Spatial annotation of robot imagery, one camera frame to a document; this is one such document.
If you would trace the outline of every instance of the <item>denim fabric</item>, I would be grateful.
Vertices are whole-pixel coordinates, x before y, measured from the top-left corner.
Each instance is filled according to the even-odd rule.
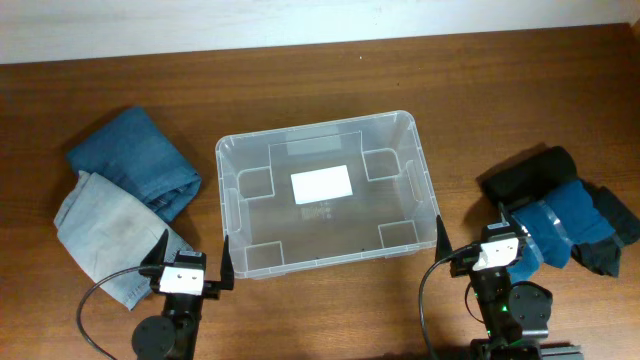
[[[591,196],[580,180],[561,185],[542,201],[515,211],[513,217],[527,228],[544,262],[557,268],[567,264],[574,244],[594,244],[615,233],[593,207]],[[526,280],[535,272],[532,269],[513,267],[509,272],[512,277]]]
[[[142,259],[169,230],[165,256],[172,261],[191,247],[140,201],[99,174],[79,172],[76,188],[58,210],[54,224],[58,239],[94,282]],[[117,277],[102,289],[129,310],[151,291],[149,280],[138,273]]]
[[[202,179],[140,107],[126,110],[67,154],[75,173],[98,173],[171,222]]]

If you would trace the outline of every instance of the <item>wooden table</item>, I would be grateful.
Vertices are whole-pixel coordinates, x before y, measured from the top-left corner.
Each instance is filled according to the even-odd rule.
[[[100,358],[74,323],[92,282],[57,240],[53,217],[75,184],[65,152],[133,104],[202,174],[172,227],[209,255],[210,278],[222,251],[214,147],[227,134],[407,110],[454,247],[495,220],[475,178],[541,143],[565,146],[583,178],[640,213],[640,45],[628,25],[1,66],[0,91],[4,359]],[[196,356],[424,353],[417,290],[433,257],[240,280],[205,305]],[[637,358],[639,257],[640,245],[624,250],[618,279],[573,261],[544,266],[533,280],[554,293],[549,341],[581,344],[590,359]],[[445,269],[427,284],[437,345],[486,335],[464,308],[466,285]],[[129,313],[100,291],[84,322],[100,345],[131,358],[133,329],[162,302],[151,296]]]

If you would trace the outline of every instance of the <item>blue rolled cloth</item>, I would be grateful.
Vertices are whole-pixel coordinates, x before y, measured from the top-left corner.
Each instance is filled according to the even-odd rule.
[[[202,178],[141,107],[124,111],[67,154],[73,171],[98,173],[170,222]]]
[[[515,211],[513,217],[527,229],[544,262],[557,268],[567,265],[574,244],[594,244],[615,233],[593,207],[580,180],[559,186],[542,200]],[[509,269],[512,281],[527,280],[537,270],[531,265],[535,259],[531,258],[534,251],[527,250],[530,247],[523,252],[523,264]]]

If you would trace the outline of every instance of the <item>black cloth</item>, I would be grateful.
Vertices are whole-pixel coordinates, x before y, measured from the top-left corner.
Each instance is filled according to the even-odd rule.
[[[606,187],[596,188],[585,183],[593,206],[609,221],[616,233],[596,244],[576,245],[572,257],[587,269],[600,275],[618,277],[622,247],[640,238],[640,220]]]
[[[554,146],[491,176],[480,187],[493,205],[502,202],[513,208],[514,204],[526,205],[542,199],[559,185],[577,179],[571,155],[563,147]]]

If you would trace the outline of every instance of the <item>plastic container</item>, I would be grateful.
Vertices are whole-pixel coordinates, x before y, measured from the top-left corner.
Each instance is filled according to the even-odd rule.
[[[438,205],[405,111],[225,136],[216,160],[238,278],[435,246]]]

